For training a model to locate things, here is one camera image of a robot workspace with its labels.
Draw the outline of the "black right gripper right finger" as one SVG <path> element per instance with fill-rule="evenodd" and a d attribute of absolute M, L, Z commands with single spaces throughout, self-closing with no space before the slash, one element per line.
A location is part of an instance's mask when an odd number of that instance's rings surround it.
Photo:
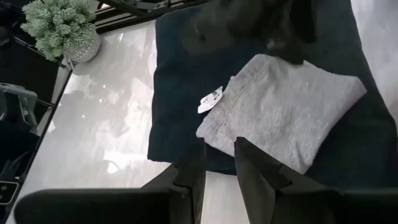
<path fill-rule="evenodd" d="M 250 224 L 398 224 L 398 189 L 325 187 L 244 137 L 234 158 Z"/>

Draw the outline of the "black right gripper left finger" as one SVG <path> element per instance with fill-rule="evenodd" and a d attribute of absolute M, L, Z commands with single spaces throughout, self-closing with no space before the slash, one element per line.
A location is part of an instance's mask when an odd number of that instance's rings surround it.
<path fill-rule="evenodd" d="M 21 198 L 16 224 L 200 224 L 206 181 L 203 140 L 146 185 L 47 189 Z"/>

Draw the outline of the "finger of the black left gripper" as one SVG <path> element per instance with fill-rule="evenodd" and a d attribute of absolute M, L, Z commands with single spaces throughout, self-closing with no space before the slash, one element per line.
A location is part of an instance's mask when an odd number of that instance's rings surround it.
<path fill-rule="evenodd" d="M 303 64 L 302 53 L 296 45 L 286 42 L 269 42 L 267 49 L 271 56 L 278 57 L 292 65 Z"/>

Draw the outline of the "grey garment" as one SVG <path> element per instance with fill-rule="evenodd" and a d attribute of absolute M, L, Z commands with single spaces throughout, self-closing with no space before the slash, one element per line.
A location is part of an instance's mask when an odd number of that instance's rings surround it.
<path fill-rule="evenodd" d="M 215 98 L 196 135 L 230 156 L 244 137 L 304 174 L 332 127 L 365 94 L 357 77 L 257 54 Z"/>

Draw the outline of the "blue denim jeans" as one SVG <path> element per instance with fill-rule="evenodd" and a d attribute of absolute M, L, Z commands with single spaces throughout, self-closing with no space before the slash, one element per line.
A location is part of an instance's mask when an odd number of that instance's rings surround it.
<path fill-rule="evenodd" d="M 240 41 L 214 53 L 189 55 L 180 34 L 199 11 L 200 6 L 179 9 L 155 22 L 157 68 L 147 153 L 153 161 L 176 161 L 197 143 L 196 130 L 203 121 L 197 112 L 200 100 L 265 52 L 255 42 Z M 351 2 L 313 0 L 313 13 L 317 41 L 303 48 L 305 60 L 331 73 L 358 77 L 367 92 L 331 130 L 307 175 L 330 187 L 398 187 L 396 123 L 363 54 Z"/>

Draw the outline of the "black device white rim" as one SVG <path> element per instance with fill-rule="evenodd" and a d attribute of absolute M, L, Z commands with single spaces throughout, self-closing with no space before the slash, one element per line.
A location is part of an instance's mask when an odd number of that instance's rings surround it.
<path fill-rule="evenodd" d="M 12 202 L 18 187 L 17 182 L 0 181 L 0 205 Z"/>

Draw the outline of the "green succulent plant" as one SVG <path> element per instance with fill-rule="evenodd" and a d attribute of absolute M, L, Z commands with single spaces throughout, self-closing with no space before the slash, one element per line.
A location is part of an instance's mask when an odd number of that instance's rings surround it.
<path fill-rule="evenodd" d="M 84 63 L 98 53 L 100 37 L 87 0 L 34 0 L 22 12 L 26 22 L 21 29 L 35 39 L 35 48 L 47 60 L 64 56 Z"/>

